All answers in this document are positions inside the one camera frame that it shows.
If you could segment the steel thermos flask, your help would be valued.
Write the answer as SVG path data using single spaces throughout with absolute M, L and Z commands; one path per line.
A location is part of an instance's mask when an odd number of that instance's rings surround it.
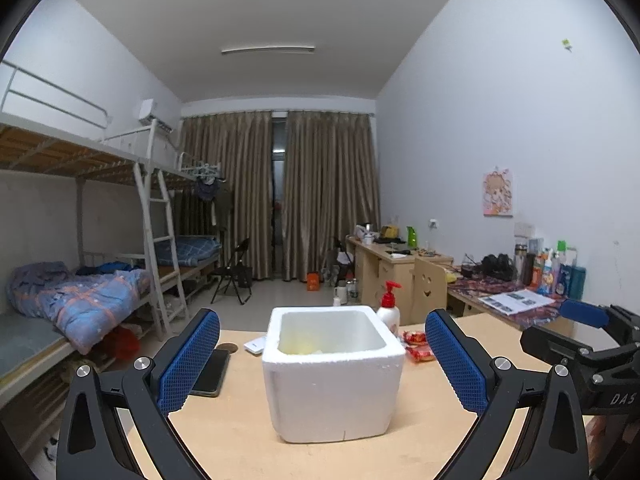
M 516 244 L 514 248 L 514 278 L 515 283 L 521 283 L 523 276 L 524 263 L 527 255 L 527 246 L 525 244 Z

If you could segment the teal box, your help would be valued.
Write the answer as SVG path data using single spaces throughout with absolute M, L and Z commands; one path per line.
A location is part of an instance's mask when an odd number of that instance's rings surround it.
M 587 270 L 582 266 L 572 266 L 570 268 L 570 281 L 566 296 L 570 299 L 582 300 L 586 282 Z

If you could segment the blue patterned quilt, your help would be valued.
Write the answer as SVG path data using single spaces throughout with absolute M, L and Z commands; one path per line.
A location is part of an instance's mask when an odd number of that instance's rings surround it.
M 151 278 L 143 269 L 77 275 L 62 261 L 20 266 L 6 294 L 14 310 L 51 322 L 81 354 L 88 354 L 137 310 Z

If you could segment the patterned cloth covered desk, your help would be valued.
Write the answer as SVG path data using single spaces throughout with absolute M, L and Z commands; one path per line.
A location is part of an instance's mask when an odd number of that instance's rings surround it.
M 488 313 L 518 330 L 544 326 L 564 336 L 574 334 L 574 322 L 563 318 L 562 298 L 539 295 L 519 284 L 458 276 L 448 285 L 448 309 L 457 316 Z

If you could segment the wooden desk with drawers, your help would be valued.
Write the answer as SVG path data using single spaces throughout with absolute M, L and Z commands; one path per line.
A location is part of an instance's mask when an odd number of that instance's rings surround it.
M 394 258 L 390 248 L 383 244 L 364 244 L 357 237 L 346 238 L 347 246 L 355 254 L 355 276 L 362 304 L 378 308 L 386 292 L 386 282 L 400 285 L 394 290 L 402 325 L 416 324 L 424 320 L 426 313 L 413 301 L 413 270 L 416 253 Z

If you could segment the white mug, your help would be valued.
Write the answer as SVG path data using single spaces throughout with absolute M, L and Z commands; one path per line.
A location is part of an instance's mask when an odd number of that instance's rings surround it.
M 336 286 L 334 288 L 333 304 L 334 306 L 342 306 L 348 303 L 348 290 L 346 286 Z

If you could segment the anime wall poster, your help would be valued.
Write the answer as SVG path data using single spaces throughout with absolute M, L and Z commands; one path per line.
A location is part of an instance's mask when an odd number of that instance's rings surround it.
M 483 214 L 485 217 L 512 217 L 512 174 L 496 168 L 483 179 Z

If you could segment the orange snack packet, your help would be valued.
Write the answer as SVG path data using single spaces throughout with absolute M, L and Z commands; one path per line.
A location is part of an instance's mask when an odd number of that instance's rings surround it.
M 405 330 L 402 333 L 402 340 L 411 347 L 419 347 L 427 344 L 426 335 L 422 330 Z

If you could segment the printed paper sheet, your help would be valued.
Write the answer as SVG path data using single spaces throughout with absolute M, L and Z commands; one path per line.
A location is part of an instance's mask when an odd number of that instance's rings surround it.
M 554 300 L 548 296 L 539 295 L 528 289 L 515 292 L 480 297 L 480 302 L 507 316 L 528 312 L 541 307 L 550 306 Z

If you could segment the white styrofoam box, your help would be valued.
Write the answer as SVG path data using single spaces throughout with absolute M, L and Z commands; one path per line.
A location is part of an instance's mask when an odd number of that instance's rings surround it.
M 329 353 L 280 351 L 303 341 Z M 295 444 L 385 434 L 404 364 L 405 348 L 368 306 L 273 309 L 262 371 L 274 431 Z

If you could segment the orange container on floor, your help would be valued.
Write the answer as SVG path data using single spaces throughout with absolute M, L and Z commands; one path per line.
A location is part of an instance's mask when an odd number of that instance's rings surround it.
M 309 272 L 306 275 L 306 289 L 308 292 L 318 292 L 320 290 L 321 280 L 318 272 Z

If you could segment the ceiling tube light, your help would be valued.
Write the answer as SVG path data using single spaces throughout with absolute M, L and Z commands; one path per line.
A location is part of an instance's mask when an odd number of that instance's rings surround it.
M 316 47 L 312 44 L 256 44 L 256 46 L 228 47 L 220 50 L 221 55 L 244 53 L 283 53 L 283 54 L 313 54 Z

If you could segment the white metal bunk bed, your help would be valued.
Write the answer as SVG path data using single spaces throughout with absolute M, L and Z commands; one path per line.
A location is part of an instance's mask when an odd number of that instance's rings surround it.
M 207 237 L 178 237 L 172 196 L 194 183 L 169 132 L 149 126 L 112 133 L 106 109 L 11 62 L 1 65 L 1 401 L 26 396 L 73 358 L 113 361 L 103 339 L 77 352 L 44 318 L 14 310 L 12 271 L 62 261 L 77 275 L 149 272 L 149 291 L 119 325 L 166 334 L 186 298 L 165 292 L 209 271 Z

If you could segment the wooden smiley chair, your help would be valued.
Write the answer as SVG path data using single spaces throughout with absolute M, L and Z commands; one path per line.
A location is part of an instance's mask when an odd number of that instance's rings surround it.
M 447 298 L 446 270 L 424 258 L 416 258 L 413 267 L 411 322 L 423 323 L 430 312 L 446 309 Z

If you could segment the hanging dark clothes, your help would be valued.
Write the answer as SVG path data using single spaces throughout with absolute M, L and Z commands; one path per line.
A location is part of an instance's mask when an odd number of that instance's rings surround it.
M 195 183 L 195 196 L 200 201 L 200 219 L 204 230 L 227 231 L 231 222 L 233 193 L 227 179 L 198 179 Z

